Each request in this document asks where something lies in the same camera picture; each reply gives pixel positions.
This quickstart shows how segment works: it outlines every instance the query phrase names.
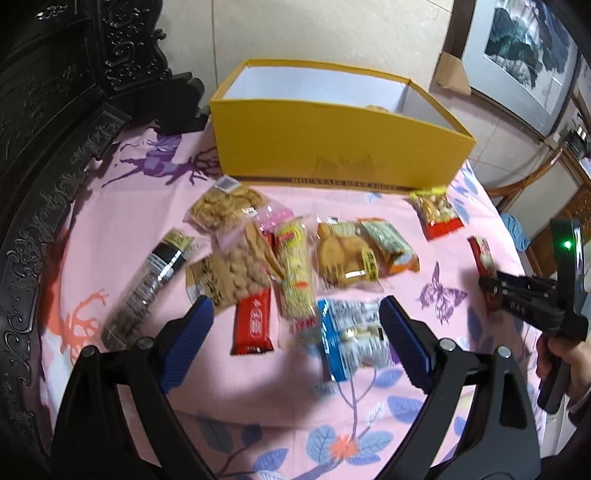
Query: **yellow box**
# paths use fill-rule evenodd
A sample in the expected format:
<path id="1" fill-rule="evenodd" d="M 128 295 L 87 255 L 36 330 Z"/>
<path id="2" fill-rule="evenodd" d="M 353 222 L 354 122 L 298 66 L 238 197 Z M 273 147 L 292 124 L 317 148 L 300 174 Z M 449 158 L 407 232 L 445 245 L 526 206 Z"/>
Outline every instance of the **yellow box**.
<path id="1" fill-rule="evenodd" d="M 447 185 L 476 143 L 412 80 L 333 63 L 247 60 L 210 107 L 223 172 L 251 183 Z"/>

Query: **person's hand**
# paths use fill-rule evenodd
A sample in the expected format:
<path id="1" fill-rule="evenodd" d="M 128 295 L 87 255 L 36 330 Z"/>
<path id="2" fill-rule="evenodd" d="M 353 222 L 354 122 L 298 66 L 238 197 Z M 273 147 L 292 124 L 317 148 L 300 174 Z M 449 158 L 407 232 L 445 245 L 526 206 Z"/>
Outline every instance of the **person's hand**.
<path id="1" fill-rule="evenodd" d="M 591 387 L 591 345 L 567 337 L 548 337 L 538 339 L 538 368 L 535 371 L 546 380 L 552 370 L 550 354 L 560 357 L 570 365 L 570 385 L 567 395 L 578 402 Z"/>

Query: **snack package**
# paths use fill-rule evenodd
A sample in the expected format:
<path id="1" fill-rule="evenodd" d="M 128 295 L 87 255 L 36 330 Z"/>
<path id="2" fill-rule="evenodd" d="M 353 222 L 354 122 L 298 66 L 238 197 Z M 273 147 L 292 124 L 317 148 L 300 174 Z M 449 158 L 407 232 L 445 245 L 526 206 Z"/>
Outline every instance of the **snack package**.
<path id="1" fill-rule="evenodd" d="M 470 248 L 474 254 L 476 268 L 481 277 L 496 278 L 495 261 L 492 258 L 491 249 L 488 242 L 481 236 L 471 236 L 468 239 Z M 501 308 L 501 296 L 494 295 L 492 292 L 484 292 L 487 313 L 494 312 Z"/>
<path id="2" fill-rule="evenodd" d="M 284 278 L 275 255 L 254 225 L 245 228 L 237 246 L 188 265 L 185 273 L 189 299 L 195 302 L 200 295 L 208 296 L 215 313 L 270 287 L 269 275 Z"/>
<path id="3" fill-rule="evenodd" d="M 273 235 L 265 234 L 265 240 L 272 244 Z M 269 336 L 271 315 L 271 288 L 251 295 L 238 303 L 234 320 L 234 345 L 232 355 L 252 355 L 273 351 Z"/>
<path id="4" fill-rule="evenodd" d="M 281 310 L 302 328 L 316 324 L 312 266 L 308 255 L 307 231 L 301 217 L 281 223 L 275 230 L 277 259 L 285 271 L 281 284 Z"/>
<path id="5" fill-rule="evenodd" d="M 359 222 L 382 257 L 384 275 L 420 270 L 418 255 L 390 222 L 382 218 L 360 218 Z"/>
<path id="6" fill-rule="evenodd" d="M 108 351 L 128 349 L 140 338 L 150 305 L 198 247 L 193 237 L 176 229 L 163 237 L 109 313 L 101 333 Z"/>
<path id="7" fill-rule="evenodd" d="M 445 187 L 411 192 L 410 199 L 421 219 L 427 240 L 447 235 L 464 226 L 447 199 Z"/>
<path id="8" fill-rule="evenodd" d="M 383 291 L 378 261 L 357 222 L 330 218 L 318 224 L 317 235 L 318 274 L 326 285 L 325 292 L 354 285 Z"/>
<path id="9" fill-rule="evenodd" d="M 269 199 L 232 177 L 223 176 L 189 209 L 189 217 L 217 235 L 241 228 Z"/>
<path id="10" fill-rule="evenodd" d="M 269 200 L 269 204 L 254 212 L 250 217 L 250 221 L 252 221 L 260 231 L 272 232 L 279 223 L 293 217 L 293 210 L 275 200 Z M 216 240 L 220 250 L 232 248 L 242 235 L 243 227 L 244 225 L 240 225 L 230 232 L 217 234 Z"/>
<path id="11" fill-rule="evenodd" d="M 389 341 L 379 322 L 379 302 L 322 299 L 322 343 L 330 376 L 349 379 L 360 367 L 392 364 Z"/>

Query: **blue gripper pad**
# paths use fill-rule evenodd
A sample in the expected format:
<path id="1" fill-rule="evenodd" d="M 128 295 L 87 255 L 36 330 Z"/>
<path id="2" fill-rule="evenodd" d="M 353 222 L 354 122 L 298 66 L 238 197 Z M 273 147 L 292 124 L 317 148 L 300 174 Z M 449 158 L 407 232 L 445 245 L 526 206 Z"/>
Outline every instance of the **blue gripper pad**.
<path id="1" fill-rule="evenodd" d="M 414 325 L 418 327 L 424 324 L 411 320 L 393 296 L 380 302 L 379 321 L 410 382 L 429 395 L 433 388 L 433 359 L 413 329 Z"/>
<path id="2" fill-rule="evenodd" d="M 161 363 L 160 388 L 164 394 L 183 383 L 191 363 L 203 345 L 213 325 L 212 301 L 204 297 L 199 305 L 189 310 L 187 315 L 189 321 L 178 334 Z"/>

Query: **landscape painting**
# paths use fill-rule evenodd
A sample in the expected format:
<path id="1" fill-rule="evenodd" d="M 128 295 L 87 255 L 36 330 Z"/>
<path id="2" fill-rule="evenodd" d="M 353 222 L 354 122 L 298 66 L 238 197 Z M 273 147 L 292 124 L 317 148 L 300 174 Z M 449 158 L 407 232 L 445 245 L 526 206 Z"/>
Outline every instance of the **landscape painting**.
<path id="1" fill-rule="evenodd" d="M 547 112 L 570 82 L 573 40 L 541 0 L 496 0 L 485 55 L 519 82 Z"/>

